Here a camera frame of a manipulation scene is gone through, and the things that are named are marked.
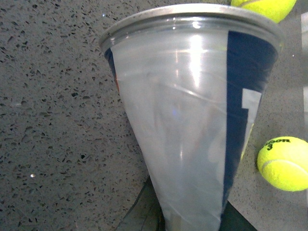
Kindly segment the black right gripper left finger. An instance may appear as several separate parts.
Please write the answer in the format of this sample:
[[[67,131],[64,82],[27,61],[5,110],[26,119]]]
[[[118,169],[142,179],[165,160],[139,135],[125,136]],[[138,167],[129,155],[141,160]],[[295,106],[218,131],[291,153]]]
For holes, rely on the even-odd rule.
[[[151,178],[116,228],[118,231],[164,231],[165,220]]]

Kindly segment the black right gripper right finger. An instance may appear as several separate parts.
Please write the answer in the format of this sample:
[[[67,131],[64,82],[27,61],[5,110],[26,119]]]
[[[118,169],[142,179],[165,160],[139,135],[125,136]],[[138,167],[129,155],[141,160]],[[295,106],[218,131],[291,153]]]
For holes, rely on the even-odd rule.
[[[257,229],[230,202],[227,202],[221,216],[220,231],[257,231]]]

